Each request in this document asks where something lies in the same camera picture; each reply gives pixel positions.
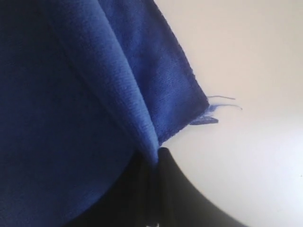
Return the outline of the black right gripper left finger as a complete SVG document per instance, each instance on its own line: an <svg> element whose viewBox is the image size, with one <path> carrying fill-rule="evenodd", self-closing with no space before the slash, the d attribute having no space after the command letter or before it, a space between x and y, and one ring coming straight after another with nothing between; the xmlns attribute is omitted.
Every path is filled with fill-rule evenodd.
<svg viewBox="0 0 303 227"><path fill-rule="evenodd" d="M156 227L157 170L136 152L113 186L68 227Z"/></svg>

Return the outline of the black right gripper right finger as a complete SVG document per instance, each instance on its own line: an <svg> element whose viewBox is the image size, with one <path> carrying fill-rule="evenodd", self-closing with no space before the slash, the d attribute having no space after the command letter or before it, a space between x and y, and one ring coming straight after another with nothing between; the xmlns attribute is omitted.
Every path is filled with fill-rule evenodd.
<svg viewBox="0 0 303 227"><path fill-rule="evenodd" d="M158 157L157 222L160 227L244 226L193 186L167 148L160 148Z"/></svg>

